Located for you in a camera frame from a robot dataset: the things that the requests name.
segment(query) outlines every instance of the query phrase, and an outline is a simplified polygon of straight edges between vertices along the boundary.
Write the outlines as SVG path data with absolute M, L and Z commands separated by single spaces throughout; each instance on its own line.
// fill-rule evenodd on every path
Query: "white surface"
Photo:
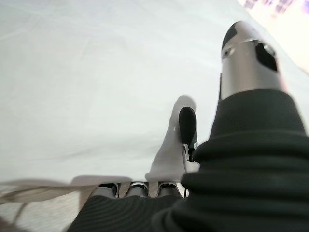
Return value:
M 2 204 L 0 232 L 66 232 L 83 206 L 83 193 L 90 192 L 74 191 L 43 202 Z
M 303 70 L 309 72 L 309 14 L 304 11 L 305 0 L 294 0 L 282 13 L 276 13 L 275 7 L 279 0 L 270 6 L 258 1 L 249 10 L 250 15 L 265 27 L 276 39 L 284 51 Z
M 207 140 L 239 20 L 277 50 L 308 125 L 308 77 L 236 1 L 1 0 L 0 183 L 179 179 L 178 112 L 196 106 Z

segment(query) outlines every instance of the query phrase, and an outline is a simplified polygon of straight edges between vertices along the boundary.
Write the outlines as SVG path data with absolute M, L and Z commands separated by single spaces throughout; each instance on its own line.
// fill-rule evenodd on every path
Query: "silver metal part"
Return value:
M 254 89 L 285 92 L 274 49 L 249 24 L 237 22 L 234 27 L 237 34 L 222 49 L 221 99 Z M 272 57 L 265 59 L 265 54 Z M 265 61 L 261 62 L 258 58 L 261 56 Z
M 164 197 L 164 196 L 177 196 L 177 197 L 181 196 L 176 183 L 162 182 L 159 184 L 157 197 Z
M 183 166 L 185 173 L 197 172 L 199 169 L 199 163 L 190 162 L 189 147 L 187 144 L 183 144 Z
M 185 188 L 184 197 L 188 197 L 188 196 L 189 196 L 189 189 Z
M 126 197 L 139 196 L 139 197 L 150 197 L 148 186 L 143 182 L 134 182 L 130 185 Z
M 104 186 L 99 186 L 97 187 L 90 195 L 90 197 L 93 196 L 104 196 L 112 199 L 118 198 L 118 193 L 119 193 L 119 186 L 117 183 L 114 183 L 117 187 L 117 192 L 116 195 L 114 195 L 114 192 L 111 188 L 109 187 L 104 187 Z

